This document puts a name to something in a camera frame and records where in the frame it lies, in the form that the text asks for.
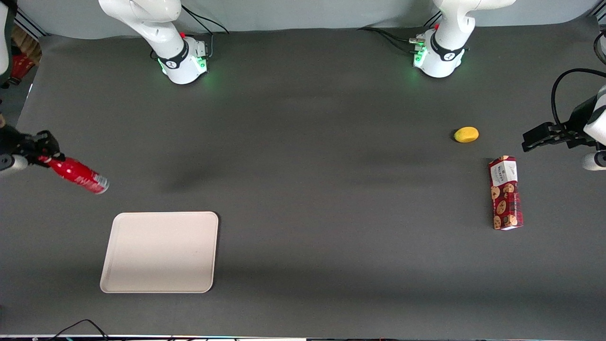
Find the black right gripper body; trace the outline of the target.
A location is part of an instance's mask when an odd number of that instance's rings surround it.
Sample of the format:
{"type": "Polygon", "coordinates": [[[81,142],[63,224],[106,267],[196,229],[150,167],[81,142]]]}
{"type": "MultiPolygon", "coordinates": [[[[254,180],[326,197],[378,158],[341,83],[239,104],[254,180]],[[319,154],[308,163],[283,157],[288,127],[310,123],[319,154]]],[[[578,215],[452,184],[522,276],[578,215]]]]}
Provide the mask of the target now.
{"type": "Polygon", "coordinates": [[[0,153],[17,154],[26,157],[33,152],[32,135],[24,134],[13,126],[0,128],[0,153]]]}

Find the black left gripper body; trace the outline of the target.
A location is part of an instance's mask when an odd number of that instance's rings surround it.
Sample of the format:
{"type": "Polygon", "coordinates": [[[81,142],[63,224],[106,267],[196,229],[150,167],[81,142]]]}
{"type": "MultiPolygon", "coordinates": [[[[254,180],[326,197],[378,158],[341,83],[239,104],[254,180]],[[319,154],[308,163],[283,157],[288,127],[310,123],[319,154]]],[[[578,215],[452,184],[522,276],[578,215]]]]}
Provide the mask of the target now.
{"type": "Polygon", "coordinates": [[[596,103],[597,96],[593,96],[590,99],[585,100],[583,103],[574,108],[570,118],[564,123],[565,128],[575,138],[574,140],[569,140],[566,142],[569,149],[580,145],[586,145],[588,147],[595,147],[599,149],[599,143],[584,132],[584,127],[589,122],[596,103]]]}

